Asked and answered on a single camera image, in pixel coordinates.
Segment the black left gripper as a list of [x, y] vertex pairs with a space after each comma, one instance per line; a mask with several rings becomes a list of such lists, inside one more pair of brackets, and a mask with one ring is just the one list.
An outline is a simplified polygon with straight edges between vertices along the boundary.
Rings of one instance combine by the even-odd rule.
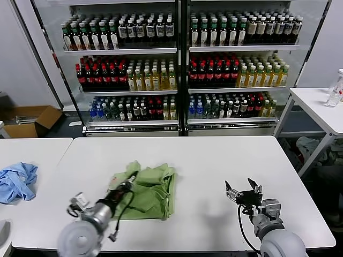
[[110, 208], [115, 208], [122, 201], [124, 196], [129, 193], [137, 176], [137, 173], [131, 174], [125, 183], [121, 183], [115, 189], [109, 191], [106, 195], [106, 204]]

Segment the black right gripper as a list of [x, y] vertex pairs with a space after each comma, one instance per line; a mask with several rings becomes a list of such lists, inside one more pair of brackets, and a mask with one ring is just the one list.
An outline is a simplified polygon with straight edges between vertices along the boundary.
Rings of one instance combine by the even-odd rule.
[[248, 182], [253, 190], [239, 192], [235, 189], [232, 189], [228, 181], [225, 181], [226, 196], [229, 197], [231, 200], [235, 200], [237, 205], [241, 205], [248, 209], [251, 209], [253, 206], [261, 206], [263, 197], [262, 186], [258, 185], [251, 178], [248, 178]]

